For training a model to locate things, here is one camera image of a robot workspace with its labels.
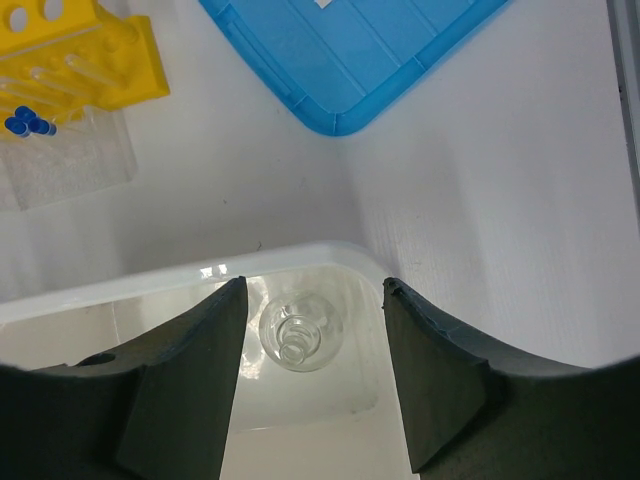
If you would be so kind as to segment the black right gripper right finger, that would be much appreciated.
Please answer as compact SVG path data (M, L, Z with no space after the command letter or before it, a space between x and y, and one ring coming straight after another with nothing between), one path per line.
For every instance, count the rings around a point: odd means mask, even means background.
M584 368L502 342L384 282L412 471L422 479L635 479L639 361Z

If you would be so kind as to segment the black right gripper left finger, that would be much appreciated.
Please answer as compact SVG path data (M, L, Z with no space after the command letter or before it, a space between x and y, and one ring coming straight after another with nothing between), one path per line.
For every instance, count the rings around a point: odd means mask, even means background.
M216 479L248 315L244 278L75 365L1 369L5 479Z

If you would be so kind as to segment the white plastic storage bin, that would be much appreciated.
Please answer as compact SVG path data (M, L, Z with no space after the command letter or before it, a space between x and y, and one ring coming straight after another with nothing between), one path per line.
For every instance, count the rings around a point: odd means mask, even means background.
M411 467L384 322L390 270L340 242L200 261L1 305L1 359L25 368L81 359L247 280L248 320L221 475L225 479L408 479ZM277 365L259 321L289 292L326 298L344 322L336 357L312 373Z

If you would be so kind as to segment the small glass flask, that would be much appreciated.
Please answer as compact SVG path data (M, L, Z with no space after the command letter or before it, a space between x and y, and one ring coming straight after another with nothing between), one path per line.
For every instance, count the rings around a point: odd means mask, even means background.
M325 297L294 291L271 300L258 326L261 345L280 367L298 373L320 370L339 353L344 320Z

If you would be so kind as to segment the clear plastic tube rack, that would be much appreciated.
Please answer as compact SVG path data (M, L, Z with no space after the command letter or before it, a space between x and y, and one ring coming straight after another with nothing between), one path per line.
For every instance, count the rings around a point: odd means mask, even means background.
M37 114L55 124L57 133L30 132L26 138L6 129L8 117L15 117L14 112L1 115L3 212L24 211L124 184L137 172L119 112L83 106L49 118Z

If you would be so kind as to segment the blue capped test tube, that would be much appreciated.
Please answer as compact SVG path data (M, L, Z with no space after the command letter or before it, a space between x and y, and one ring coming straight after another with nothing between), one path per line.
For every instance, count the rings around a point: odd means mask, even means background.
M8 117L4 121L4 126L9 132L11 132L16 137L26 138L30 135L30 130L28 125L19 118Z

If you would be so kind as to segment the clear test tube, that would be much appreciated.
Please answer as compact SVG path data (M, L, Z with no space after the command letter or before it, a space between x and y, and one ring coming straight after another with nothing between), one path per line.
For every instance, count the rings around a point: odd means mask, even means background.
M123 75L99 64L92 63L78 55L66 55L64 62L77 74L90 78L101 84L113 88L124 88L127 84L126 78Z

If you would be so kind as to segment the yellow test tube rack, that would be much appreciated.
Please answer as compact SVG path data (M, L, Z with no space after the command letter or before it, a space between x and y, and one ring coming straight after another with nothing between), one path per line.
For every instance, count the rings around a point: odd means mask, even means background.
M2 117L19 106L47 119L113 112L169 93L148 16L121 18L98 1L2 2Z

